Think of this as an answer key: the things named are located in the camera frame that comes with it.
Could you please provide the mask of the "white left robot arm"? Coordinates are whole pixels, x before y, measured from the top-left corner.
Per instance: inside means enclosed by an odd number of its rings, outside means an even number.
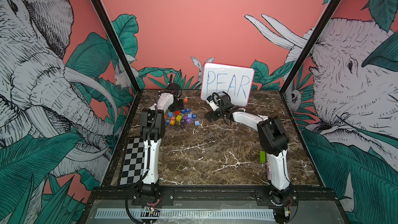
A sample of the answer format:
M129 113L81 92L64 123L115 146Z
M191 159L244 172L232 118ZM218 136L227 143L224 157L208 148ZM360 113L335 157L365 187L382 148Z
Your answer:
M144 174L140 178L137 191L139 194L158 199L159 149L165 135L164 114L167 110L183 109L183 101L179 98L179 90L165 89L158 93L156 102L141 113L140 134L144 142Z

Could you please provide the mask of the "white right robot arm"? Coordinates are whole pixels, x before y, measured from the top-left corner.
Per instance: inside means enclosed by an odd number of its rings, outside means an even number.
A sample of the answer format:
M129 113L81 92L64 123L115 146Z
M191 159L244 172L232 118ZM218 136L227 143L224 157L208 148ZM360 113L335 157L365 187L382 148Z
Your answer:
M211 111L206 114L209 122L222 118L244 124L258 132L260 145L268 156L271 168L272 189L269 194L274 198L275 204L281 204L282 201L289 198L292 191L287 171L289 139L280 119L277 116L250 113L230 102L225 104L211 99L206 103L211 107Z

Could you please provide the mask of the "pink framed PEAR whiteboard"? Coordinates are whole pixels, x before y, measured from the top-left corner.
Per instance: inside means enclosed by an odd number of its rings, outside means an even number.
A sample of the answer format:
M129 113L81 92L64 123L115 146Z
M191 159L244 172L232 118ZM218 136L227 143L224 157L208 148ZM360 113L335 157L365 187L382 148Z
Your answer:
M249 101L255 71L252 68L206 63L203 68L201 99L213 93L227 93L234 105L246 106Z

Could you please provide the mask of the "green eraser block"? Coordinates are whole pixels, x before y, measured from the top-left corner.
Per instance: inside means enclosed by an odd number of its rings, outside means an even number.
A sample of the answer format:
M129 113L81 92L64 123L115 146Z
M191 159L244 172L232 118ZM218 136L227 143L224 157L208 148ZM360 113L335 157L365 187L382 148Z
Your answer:
M260 162L261 163L266 163L266 160L267 160L267 158L266 158L265 151L260 151Z

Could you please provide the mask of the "glittery marker pen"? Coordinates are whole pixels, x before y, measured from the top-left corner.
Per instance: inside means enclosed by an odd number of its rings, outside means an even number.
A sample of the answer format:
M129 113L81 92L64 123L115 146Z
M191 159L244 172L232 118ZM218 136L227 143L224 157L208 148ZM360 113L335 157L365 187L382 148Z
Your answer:
M268 162L266 163L266 176L268 181L272 180L272 169L271 165Z

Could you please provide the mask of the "black white checkerboard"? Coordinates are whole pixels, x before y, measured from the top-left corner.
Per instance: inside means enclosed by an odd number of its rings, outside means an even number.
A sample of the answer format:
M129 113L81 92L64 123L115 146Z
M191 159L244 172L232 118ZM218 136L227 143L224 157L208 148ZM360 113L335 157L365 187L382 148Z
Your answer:
M144 174L144 141L141 138L128 140L123 161L120 185L134 184Z

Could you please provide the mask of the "black left frame post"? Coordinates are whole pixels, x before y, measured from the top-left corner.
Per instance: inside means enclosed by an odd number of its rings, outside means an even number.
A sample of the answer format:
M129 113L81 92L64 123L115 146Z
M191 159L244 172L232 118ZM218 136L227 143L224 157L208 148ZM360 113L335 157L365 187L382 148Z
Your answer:
M100 19L100 21L101 21L105 31L106 31L107 36L109 37L109 39L115 49L115 52L116 52L118 58L121 60L123 68L125 69L125 72L127 73L127 76L129 78L129 81L130 81L134 91L140 93L141 89L140 89L138 82L131 70L131 66L126 59L125 52L121 46L120 40L115 32L112 22L110 21L109 16L108 16L101 0L90 0L90 1Z

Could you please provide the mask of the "black frame post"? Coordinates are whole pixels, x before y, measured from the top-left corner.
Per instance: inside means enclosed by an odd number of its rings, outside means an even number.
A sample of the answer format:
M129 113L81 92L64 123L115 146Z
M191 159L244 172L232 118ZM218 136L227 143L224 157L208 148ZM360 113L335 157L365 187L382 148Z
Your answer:
M125 69L125 72L127 73L127 76L129 78L129 81L130 81L134 91L140 93L141 89L140 89L138 82L131 70L131 66L126 59L125 52L121 46L120 40L115 32L112 22L110 21L109 16L108 16L101 0L90 0L90 1L100 19L100 21L101 21L105 31L106 31L107 36L109 37L109 39L115 49L115 52L116 52L118 58L121 60L123 68Z
M317 22L309 40L305 44L303 50L301 51L298 59L296 60L291 72L289 73L286 81L284 82L283 86L279 90L279 94L283 95L286 93L288 87L290 86L291 82L293 81L295 75L298 73L299 69L302 67L303 63L305 62L306 58L309 56L309 52L314 47L316 41L322 34L324 28L328 24L328 21L333 16L334 12L338 8L341 0L329 0L328 5L324 9L319 21Z

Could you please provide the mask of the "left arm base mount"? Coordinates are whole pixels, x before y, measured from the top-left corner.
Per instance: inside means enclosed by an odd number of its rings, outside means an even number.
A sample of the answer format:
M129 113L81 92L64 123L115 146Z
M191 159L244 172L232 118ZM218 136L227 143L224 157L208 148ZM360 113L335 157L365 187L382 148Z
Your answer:
M173 189L161 189L156 196L148 196L140 193L134 193L131 199L131 206L172 206L175 191Z

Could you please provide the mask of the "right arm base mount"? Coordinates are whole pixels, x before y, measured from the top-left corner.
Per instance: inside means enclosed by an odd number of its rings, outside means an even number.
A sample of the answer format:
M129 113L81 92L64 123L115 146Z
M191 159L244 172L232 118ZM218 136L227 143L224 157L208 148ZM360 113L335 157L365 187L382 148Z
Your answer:
M299 203L297 193L294 190L290 190L288 193L280 193L277 190L265 191L259 189L255 190L252 196L257 201L258 206L270 208L292 207Z

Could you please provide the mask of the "white perforated rail strip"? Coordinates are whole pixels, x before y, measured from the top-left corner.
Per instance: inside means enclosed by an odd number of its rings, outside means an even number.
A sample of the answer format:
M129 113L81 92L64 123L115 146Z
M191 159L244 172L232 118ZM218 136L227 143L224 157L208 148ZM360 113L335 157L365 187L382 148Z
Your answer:
M272 209L161 209L158 212L149 212L133 208L130 214L138 219L249 219L275 220Z

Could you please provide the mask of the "black right frame post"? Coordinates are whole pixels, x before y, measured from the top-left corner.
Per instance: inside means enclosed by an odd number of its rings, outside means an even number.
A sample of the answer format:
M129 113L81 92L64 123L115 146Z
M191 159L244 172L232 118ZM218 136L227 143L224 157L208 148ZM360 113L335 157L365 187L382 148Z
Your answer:
M284 82L283 86L279 90L279 94L283 95L286 93L288 87L290 86L291 82L293 81L295 75L298 73L299 69L302 67L303 63L305 62L306 58L309 56L309 52L314 47L316 41L322 34L324 28L328 24L328 21L333 16L334 12L338 8L341 0L329 0L328 5L324 9L319 21L317 22L309 40L305 44L303 50L301 51L298 59L296 60L291 72L289 73L286 81Z

